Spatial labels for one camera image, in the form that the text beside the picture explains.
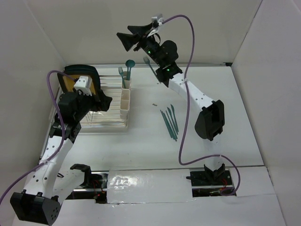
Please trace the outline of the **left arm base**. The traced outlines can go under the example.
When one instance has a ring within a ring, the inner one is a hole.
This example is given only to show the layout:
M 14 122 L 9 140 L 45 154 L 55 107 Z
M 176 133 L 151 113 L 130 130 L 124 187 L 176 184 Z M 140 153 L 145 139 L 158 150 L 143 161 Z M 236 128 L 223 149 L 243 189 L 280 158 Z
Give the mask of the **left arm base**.
M 74 164 L 64 174 L 58 174 L 53 190 L 60 204 L 65 200 L 93 199 L 95 203 L 107 203 L 107 172 L 93 172 L 90 166 Z

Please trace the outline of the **green plastic fork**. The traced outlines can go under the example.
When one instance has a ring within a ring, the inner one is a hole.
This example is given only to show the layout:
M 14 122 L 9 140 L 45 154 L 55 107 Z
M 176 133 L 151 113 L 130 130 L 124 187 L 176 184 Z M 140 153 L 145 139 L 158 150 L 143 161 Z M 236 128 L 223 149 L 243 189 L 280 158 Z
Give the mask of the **green plastic fork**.
M 120 66 L 118 68 L 118 71 L 119 71 L 119 74 L 122 78 L 122 85 L 123 85 L 123 88 L 125 89 L 126 88 L 126 83 L 125 83 L 125 79 L 124 79 L 124 71 L 123 71 L 123 68 Z
M 154 75 L 157 75 L 155 70 L 153 69 L 153 67 L 151 66 L 151 62 L 150 62 L 150 59 L 147 57 L 147 56 L 144 56 L 143 57 L 143 60 L 144 60 L 144 63 L 151 69 L 152 73 Z

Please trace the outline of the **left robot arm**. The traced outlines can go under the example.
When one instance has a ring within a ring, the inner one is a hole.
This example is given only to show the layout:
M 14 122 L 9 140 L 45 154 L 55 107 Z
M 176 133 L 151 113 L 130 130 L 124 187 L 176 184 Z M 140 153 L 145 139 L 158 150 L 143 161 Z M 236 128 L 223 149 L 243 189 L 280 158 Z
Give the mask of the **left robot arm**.
M 67 191 L 62 188 L 61 194 L 54 194 L 56 179 L 61 165 L 71 150 L 81 130 L 81 120 L 89 112 L 107 112 L 112 97 L 105 95 L 101 89 L 101 81 L 95 67 L 89 65 L 70 65 L 64 71 L 52 70 L 56 73 L 62 94 L 54 97 L 51 85 L 48 90 L 56 110 L 55 120 L 51 125 L 48 142 L 40 163 L 31 171 L 31 180 L 22 192 L 14 192 L 10 204 L 21 221 L 28 221 L 51 226 L 56 221 L 62 202 L 78 185 L 89 187 L 93 182 L 91 168 L 84 164 L 74 164 L 71 170 L 77 170 L 76 180 L 63 176 Z

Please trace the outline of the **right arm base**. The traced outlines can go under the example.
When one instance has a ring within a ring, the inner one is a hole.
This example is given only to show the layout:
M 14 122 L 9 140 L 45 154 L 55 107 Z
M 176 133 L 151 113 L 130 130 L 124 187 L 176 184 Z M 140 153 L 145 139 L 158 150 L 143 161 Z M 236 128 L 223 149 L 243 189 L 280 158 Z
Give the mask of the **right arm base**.
M 191 182 L 193 197 L 236 195 L 230 171 L 224 163 L 214 171 L 206 166 L 203 170 L 191 171 L 186 179 Z

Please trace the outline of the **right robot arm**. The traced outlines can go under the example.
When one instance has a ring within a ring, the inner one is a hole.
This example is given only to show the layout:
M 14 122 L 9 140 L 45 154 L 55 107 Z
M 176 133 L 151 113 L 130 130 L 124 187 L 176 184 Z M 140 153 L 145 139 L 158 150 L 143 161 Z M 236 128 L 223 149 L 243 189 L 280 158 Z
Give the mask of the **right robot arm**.
M 186 138 L 190 109 L 194 107 L 198 111 L 198 118 L 194 129 L 197 135 L 203 139 L 204 146 L 211 155 L 203 157 L 205 160 L 205 179 L 211 184 L 217 184 L 221 178 L 221 171 L 224 170 L 224 163 L 220 154 L 220 134 L 225 124 L 224 104 L 221 100 L 214 101 L 199 90 L 187 79 L 187 70 L 182 71 L 176 64 L 178 58 L 177 45 L 171 40 L 159 44 L 155 41 L 162 22 L 152 22 L 144 26 L 129 25 L 131 32 L 129 39 L 124 41 L 126 51 L 131 48 L 134 51 L 143 49 L 144 52 L 159 66 L 155 71 L 156 78 L 166 87 L 176 92 L 187 102 L 187 113 L 185 118 L 184 131 L 179 152 L 183 151 Z

